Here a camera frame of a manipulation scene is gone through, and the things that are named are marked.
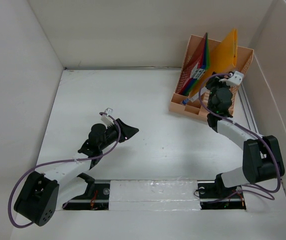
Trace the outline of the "small blue-capped glue bottle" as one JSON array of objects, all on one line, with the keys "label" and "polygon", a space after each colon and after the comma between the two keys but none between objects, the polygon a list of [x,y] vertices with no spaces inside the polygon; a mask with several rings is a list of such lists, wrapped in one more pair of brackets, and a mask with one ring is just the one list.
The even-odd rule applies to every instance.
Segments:
[{"label": "small blue-capped glue bottle", "polygon": [[186,98],[186,99],[181,101],[181,104],[185,106],[189,101],[190,101],[190,99]]}]

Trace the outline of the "orange book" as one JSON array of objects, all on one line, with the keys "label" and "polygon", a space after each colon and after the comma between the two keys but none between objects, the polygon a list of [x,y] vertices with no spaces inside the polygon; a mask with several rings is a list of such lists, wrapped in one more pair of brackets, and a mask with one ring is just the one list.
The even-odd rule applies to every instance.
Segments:
[{"label": "orange book", "polygon": [[201,83],[210,77],[213,72],[228,73],[237,63],[238,31],[232,29],[230,33],[210,52],[210,67],[203,76],[196,82],[189,93],[189,97],[197,95],[201,89]]}]

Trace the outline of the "magenta clip file folder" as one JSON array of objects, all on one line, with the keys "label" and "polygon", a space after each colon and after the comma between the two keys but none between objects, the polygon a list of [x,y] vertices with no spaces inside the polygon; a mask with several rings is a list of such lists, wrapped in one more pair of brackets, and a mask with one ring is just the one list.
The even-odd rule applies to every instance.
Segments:
[{"label": "magenta clip file folder", "polygon": [[205,33],[196,50],[182,69],[176,93],[187,96],[209,68],[208,33]]}]

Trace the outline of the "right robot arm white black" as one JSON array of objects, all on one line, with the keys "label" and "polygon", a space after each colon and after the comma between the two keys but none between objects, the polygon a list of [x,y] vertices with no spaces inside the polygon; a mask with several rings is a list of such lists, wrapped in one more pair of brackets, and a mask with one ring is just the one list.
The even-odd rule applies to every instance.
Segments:
[{"label": "right robot arm white black", "polygon": [[263,136],[233,121],[229,108],[232,105],[231,87],[239,86],[243,74],[235,71],[213,73],[204,83],[210,95],[206,110],[207,122],[215,132],[227,137],[243,151],[242,166],[215,178],[213,190],[220,198],[227,194],[263,191],[264,198],[273,199],[280,190],[285,166],[278,139]]}]

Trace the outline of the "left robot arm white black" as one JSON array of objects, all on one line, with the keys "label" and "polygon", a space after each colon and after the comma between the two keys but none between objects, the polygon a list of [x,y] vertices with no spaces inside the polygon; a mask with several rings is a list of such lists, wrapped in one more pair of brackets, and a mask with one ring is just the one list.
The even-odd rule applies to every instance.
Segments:
[{"label": "left robot arm white black", "polygon": [[8,201],[8,214],[12,211],[39,227],[49,222],[55,210],[74,197],[89,198],[94,194],[95,180],[86,174],[118,143],[129,140],[139,132],[121,119],[102,115],[102,123],[94,124],[78,153],[86,158],[54,161],[54,168],[39,173],[32,168],[20,178],[25,183],[15,202]]}]

